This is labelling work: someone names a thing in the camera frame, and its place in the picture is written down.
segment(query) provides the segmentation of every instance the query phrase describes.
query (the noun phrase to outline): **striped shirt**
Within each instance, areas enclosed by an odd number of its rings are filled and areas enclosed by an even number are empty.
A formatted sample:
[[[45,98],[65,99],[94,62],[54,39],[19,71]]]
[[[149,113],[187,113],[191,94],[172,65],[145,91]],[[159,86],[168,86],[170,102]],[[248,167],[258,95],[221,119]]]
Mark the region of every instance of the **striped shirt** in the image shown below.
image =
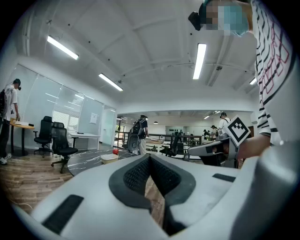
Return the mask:
[[[258,0],[251,0],[253,33],[257,39],[255,77],[260,103],[257,128],[259,134],[270,136],[279,145],[281,138],[268,113],[268,105],[285,81],[292,64],[292,44],[274,15]]]

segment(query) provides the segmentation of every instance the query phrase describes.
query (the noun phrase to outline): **black office chair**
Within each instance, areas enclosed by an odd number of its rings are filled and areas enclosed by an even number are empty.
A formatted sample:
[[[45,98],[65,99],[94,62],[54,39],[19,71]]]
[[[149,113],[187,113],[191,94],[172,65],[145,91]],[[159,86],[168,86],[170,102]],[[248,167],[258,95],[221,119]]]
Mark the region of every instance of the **black office chair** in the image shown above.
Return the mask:
[[[51,130],[52,130],[52,117],[45,116],[43,120],[41,120],[41,128],[39,131],[39,135],[37,137],[37,132],[38,131],[33,131],[36,135],[34,141],[36,143],[39,143],[42,145],[41,148],[38,150],[35,150],[33,154],[35,155],[37,151],[42,151],[43,152],[43,158],[45,157],[44,152],[50,152],[53,154],[53,151],[50,149],[50,146],[47,144],[50,144],[52,142],[51,139]]]
[[[62,173],[62,169],[65,164],[68,163],[69,155],[74,154],[78,151],[77,148],[70,148],[67,140],[67,130],[65,126],[61,122],[54,122],[52,128],[52,150],[55,154],[59,155],[60,157],[63,156],[64,158],[60,161],[51,163],[53,167],[56,163],[61,163],[60,173]]]
[[[159,152],[164,153],[166,156],[169,156],[169,157],[176,156],[177,155],[178,140],[179,140],[179,136],[178,135],[174,137],[174,141],[173,141],[173,138],[171,137],[170,148],[162,149]]]

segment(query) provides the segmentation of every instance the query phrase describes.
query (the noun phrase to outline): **black rubber pad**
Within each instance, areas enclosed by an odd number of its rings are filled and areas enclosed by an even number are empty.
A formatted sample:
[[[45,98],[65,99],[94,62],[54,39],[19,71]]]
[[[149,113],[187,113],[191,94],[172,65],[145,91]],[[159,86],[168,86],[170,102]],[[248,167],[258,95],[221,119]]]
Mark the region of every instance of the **black rubber pad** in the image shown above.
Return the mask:
[[[60,234],[72,215],[75,213],[83,197],[77,195],[68,196],[60,206],[46,219],[43,225],[56,234]]]
[[[227,182],[234,182],[235,177],[232,176],[228,176],[228,175],[223,175],[220,173],[216,173],[215,175],[212,176],[213,178],[218,178]]]

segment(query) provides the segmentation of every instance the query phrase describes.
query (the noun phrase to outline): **backpack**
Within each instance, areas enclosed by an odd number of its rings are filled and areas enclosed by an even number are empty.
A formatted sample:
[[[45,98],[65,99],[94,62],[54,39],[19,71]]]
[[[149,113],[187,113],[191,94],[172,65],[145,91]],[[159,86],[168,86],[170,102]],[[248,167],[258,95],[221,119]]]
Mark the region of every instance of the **backpack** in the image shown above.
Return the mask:
[[[3,89],[2,92],[0,93],[0,115],[3,114],[4,108],[5,108],[5,91]]]
[[[144,130],[142,128],[142,123],[146,120],[136,120],[133,124],[133,127],[130,130],[131,135],[138,135],[141,136],[144,133]]]

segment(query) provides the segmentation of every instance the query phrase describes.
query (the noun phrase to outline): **sneaker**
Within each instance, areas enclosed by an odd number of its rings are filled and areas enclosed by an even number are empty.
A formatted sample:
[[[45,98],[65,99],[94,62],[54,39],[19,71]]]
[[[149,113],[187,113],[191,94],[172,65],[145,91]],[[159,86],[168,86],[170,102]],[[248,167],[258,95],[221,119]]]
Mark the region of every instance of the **sneaker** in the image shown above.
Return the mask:
[[[7,164],[7,163],[8,163],[8,162],[7,162],[6,159],[0,158],[0,164],[5,165],[5,164]]]
[[[8,154],[6,155],[6,157],[4,157],[5,160],[8,160],[8,159],[10,159],[10,158],[11,158],[11,153],[8,153]]]

